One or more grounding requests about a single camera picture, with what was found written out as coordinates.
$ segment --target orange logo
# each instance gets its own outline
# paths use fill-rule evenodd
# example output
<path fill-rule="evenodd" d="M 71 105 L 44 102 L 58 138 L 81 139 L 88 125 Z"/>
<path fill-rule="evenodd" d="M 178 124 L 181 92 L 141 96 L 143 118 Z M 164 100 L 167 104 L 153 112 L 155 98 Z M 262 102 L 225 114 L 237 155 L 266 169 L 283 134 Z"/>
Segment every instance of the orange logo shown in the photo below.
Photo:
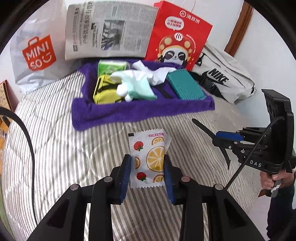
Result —
<path fill-rule="evenodd" d="M 57 59 L 54 54 L 50 35 L 43 39 L 34 37 L 29 40 L 28 47 L 22 51 L 28 67 L 32 71 L 43 70 L 51 66 Z"/>

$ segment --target striped bed sheet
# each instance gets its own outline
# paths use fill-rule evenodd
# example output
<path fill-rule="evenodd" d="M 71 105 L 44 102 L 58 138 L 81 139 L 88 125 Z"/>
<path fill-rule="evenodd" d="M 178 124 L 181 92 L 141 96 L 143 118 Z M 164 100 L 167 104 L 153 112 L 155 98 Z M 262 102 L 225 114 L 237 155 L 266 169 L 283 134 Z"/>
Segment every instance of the striped bed sheet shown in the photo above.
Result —
<path fill-rule="evenodd" d="M 163 128 L 172 137 L 168 155 L 174 166 L 198 183 L 225 185 L 239 166 L 237 158 L 226 162 L 211 139 L 192 122 L 198 119 L 214 133 L 241 129 L 246 120 L 235 106 L 213 97 L 216 109 L 199 113 L 154 117 L 135 123 L 111 123 L 75 131 L 71 122 L 73 98 L 82 97 L 85 77 L 75 72 L 22 98 L 16 114 L 25 123 L 35 152 L 35 208 L 39 222 L 73 183 L 94 184 L 109 175 L 129 153 L 129 132 Z M 16 240 L 26 240 L 35 228 L 31 205 L 32 163 L 29 146 L 20 127 L 12 123 L 3 157 L 2 188 L 7 217 Z M 248 212 L 260 191 L 259 174 L 245 167 L 229 189 Z M 90 205 L 84 239 L 88 240 Z M 112 206 L 114 240 L 178 240 L 181 206 L 172 206 L 165 187 L 128 188 L 122 205 Z M 204 235 L 208 240 L 204 207 Z"/>

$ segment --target newspaper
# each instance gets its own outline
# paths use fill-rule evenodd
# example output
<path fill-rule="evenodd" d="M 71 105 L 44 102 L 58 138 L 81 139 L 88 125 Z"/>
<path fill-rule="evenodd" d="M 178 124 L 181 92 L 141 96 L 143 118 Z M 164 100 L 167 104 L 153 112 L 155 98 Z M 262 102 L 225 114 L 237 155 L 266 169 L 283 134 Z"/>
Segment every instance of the newspaper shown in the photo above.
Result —
<path fill-rule="evenodd" d="M 87 57 L 145 57 L 158 8 L 121 1 L 70 5 L 66 60 Z"/>

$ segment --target black strap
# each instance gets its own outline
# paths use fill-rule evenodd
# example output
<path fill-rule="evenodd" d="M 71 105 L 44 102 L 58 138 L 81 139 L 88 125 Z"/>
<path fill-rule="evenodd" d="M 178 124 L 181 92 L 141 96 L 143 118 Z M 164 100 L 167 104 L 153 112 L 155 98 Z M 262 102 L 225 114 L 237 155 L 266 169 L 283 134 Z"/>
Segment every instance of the black strap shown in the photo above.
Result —
<path fill-rule="evenodd" d="M 164 83 L 160 84 L 160 85 L 155 85 L 154 88 L 157 89 L 164 98 L 166 99 L 173 99 L 173 97 L 170 95 L 170 93 L 168 93 L 164 87 L 165 85 L 168 84 L 168 81 L 165 81 Z"/>
<path fill-rule="evenodd" d="M 30 148 L 30 152 L 31 152 L 31 156 L 32 156 L 32 209 L 33 209 L 33 216 L 34 216 L 34 220 L 36 225 L 37 223 L 37 219 L 36 219 L 36 214 L 35 214 L 35 205 L 34 205 L 34 177 L 35 177 L 35 156 L 34 156 L 34 150 L 33 150 L 33 146 L 32 146 L 32 142 L 31 142 L 31 138 L 29 135 L 29 132 L 25 126 L 25 124 L 22 122 L 22 120 L 12 111 L 0 107 L 0 115 L 4 115 L 7 116 L 8 118 L 14 120 L 22 129 L 22 131 L 24 132 L 27 142 L 29 144 L 29 148 Z"/>
<path fill-rule="evenodd" d="M 189 72 L 189 74 L 192 76 L 192 78 L 200 85 L 202 86 L 206 91 L 208 91 L 210 94 L 213 94 L 217 97 L 220 97 L 224 99 L 221 92 L 219 91 L 218 87 L 211 81 L 211 79 L 207 78 L 206 75 L 202 76 L 195 72 Z"/>
<path fill-rule="evenodd" d="M 2 116 L 2 120 L 4 121 L 4 123 L 9 127 L 10 126 L 10 121 L 6 116 Z"/>
<path fill-rule="evenodd" d="M 205 53 L 202 53 L 202 56 L 200 56 L 200 57 L 197 59 L 197 61 L 195 62 L 195 64 L 196 64 L 197 66 L 201 67 L 201 65 L 202 65 L 202 59 L 203 59 L 204 56 L 205 56 Z"/>

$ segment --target speech bubble print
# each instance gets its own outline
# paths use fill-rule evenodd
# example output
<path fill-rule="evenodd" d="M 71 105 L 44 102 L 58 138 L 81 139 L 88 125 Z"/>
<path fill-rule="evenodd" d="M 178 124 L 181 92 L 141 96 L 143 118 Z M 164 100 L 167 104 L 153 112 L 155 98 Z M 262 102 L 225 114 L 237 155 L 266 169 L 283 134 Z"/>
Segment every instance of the speech bubble print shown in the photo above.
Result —
<path fill-rule="evenodd" d="M 174 31 L 181 30 L 184 28 L 184 21 L 181 18 L 169 16 L 165 20 L 165 25 L 167 28 L 170 28 Z"/>
<path fill-rule="evenodd" d="M 174 38 L 175 38 L 175 40 L 177 40 L 178 42 L 180 42 L 183 39 L 183 34 L 181 34 L 181 33 L 175 33 L 174 34 Z"/>

